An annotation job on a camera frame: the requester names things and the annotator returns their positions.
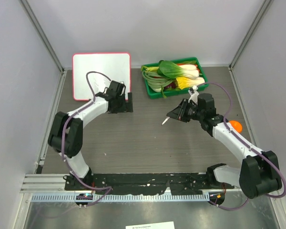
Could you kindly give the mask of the magenta capped whiteboard marker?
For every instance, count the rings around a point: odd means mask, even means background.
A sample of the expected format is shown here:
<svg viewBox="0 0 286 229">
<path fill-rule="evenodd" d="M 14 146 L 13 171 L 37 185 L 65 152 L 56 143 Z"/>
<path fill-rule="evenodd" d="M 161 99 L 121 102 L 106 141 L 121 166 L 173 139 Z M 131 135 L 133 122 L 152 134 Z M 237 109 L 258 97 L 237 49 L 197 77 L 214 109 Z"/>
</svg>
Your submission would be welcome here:
<svg viewBox="0 0 286 229">
<path fill-rule="evenodd" d="M 170 119 L 170 117 L 166 117 L 166 118 L 164 119 L 164 121 L 161 123 L 161 125 L 164 125 L 169 119 Z"/>
</svg>

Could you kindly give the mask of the pink framed whiteboard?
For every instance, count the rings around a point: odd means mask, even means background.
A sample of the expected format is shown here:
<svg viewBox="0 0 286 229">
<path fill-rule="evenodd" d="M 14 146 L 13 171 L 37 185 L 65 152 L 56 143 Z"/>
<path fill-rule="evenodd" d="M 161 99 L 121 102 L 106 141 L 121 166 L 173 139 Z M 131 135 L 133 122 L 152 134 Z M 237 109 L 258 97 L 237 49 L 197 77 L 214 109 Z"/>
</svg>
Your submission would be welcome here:
<svg viewBox="0 0 286 229">
<path fill-rule="evenodd" d="M 93 93 L 104 91 L 110 81 L 131 91 L 131 56 L 128 52 L 76 53 L 72 57 L 73 98 L 88 101 Z"/>
</svg>

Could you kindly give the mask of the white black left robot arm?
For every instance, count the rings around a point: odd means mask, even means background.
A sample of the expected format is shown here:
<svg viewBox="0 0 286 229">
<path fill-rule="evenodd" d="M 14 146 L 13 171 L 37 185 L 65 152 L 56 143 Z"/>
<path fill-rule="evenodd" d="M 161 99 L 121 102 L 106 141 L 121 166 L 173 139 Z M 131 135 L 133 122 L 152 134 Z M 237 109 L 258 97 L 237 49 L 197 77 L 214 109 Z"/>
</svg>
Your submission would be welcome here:
<svg viewBox="0 0 286 229">
<path fill-rule="evenodd" d="M 102 114 L 132 113 L 133 94 L 126 93 L 125 88 L 123 83 L 111 81 L 109 87 L 93 93 L 93 98 L 83 106 L 68 113 L 58 112 L 54 117 L 48 145 L 61 155 L 81 190 L 88 190 L 93 183 L 92 170 L 81 153 L 83 130 Z"/>
</svg>

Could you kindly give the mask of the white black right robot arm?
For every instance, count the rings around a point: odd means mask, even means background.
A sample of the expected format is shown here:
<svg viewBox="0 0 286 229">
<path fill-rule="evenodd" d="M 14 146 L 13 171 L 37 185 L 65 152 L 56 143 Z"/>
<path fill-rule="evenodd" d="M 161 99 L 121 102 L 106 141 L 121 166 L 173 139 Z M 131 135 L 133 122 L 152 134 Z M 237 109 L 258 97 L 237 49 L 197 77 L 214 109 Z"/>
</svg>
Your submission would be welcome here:
<svg viewBox="0 0 286 229">
<path fill-rule="evenodd" d="M 282 188 L 278 159 L 274 152 L 263 151 L 247 141 L 222 115 L 216 112 L 211 94 L 191 95 L 167 113 L 167 118 L 181 122 L 198 121 L 201 128 L 221 142 L 241 163 L 240 169 L 226 164 L 212 166 L 206 178 L 210 188 L 222 183 L 241 188 L 249 199 Z"/>
</svg>

